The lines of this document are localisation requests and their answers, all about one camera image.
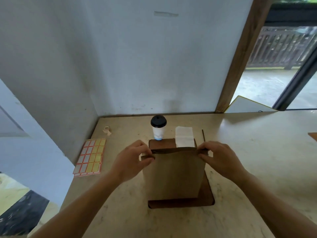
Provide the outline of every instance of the person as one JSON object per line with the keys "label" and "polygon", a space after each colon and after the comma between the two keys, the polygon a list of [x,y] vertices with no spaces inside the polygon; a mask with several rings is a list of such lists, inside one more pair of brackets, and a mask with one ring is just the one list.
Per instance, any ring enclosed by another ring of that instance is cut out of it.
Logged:
{"label": "person", "polygon": [[[276,238],[317,237],[317,225],[265,188],[243,167],[227,144],[207,141],[198,147],[203,148],[211,150],[213,157],[200,154],[200,158],[244,192]],[[143,168],[155,162],[153,158],[139,161],[141,153],[152,154],[141,140],[122,150],[106,175],[44,224],[32,238],[82,237],[109,195],[120,184],[132,179]]]}

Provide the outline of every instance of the patio floor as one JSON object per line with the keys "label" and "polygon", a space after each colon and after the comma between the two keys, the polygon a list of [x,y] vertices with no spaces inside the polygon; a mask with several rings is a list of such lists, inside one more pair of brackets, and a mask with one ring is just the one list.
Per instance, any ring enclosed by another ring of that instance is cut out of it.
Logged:
{"label": "patio floor", "polygon": [[[296,74],[297,69],[256,69],[245,70],[233,95],[272,107],[287,84]],[[317,108],[317,74],[298,94],[288,109]]]}

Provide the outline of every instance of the black cup lid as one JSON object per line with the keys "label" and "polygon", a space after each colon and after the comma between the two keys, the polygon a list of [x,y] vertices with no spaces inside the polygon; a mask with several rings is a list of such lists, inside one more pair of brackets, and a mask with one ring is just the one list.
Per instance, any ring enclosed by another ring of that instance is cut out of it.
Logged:
{"label": "black cup lid", "polygon": [[167,124],[163,115],[156,115],[151,119],[151,125],[155,128],[163,128]]}

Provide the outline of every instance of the table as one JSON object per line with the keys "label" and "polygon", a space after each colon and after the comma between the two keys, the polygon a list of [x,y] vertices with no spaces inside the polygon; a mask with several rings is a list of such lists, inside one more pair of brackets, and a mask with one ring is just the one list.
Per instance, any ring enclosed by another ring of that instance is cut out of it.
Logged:
{"label": "table", "polygon": [[[317,222],[317,111],[199,114],[165,116],[164,138],[175,137],[176,126],[192,127],[197,144],[227,143],[245,168],[281,199]],[[92,138],[107,138],[102,174],[118,152],[133,141],[153,138],[151,116],[101,118]],[[110,126],[107,137],[102,129]],[[215,205],[149,209],[140,172],[119,186],[100,209],[84,237],[273,237],[244,193],[206,165]],[[74,178],[63,207],[102,175]]]}

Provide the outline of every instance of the forearm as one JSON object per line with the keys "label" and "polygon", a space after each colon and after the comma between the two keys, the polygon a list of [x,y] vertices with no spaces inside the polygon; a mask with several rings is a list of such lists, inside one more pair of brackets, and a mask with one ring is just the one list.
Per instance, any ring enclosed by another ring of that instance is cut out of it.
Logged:
{"label": "forearm", "polygon": [[278,238],[317,236],[316,224],[277,198],[255,176],[248,173],[245,181],[237,185]]}
{"label": "forearm", "polygon": [[110,173],[101,177],[96,184],[49,220],[32,237],[82,237],[99,209],[119,184],[120,181],[116,176]]}

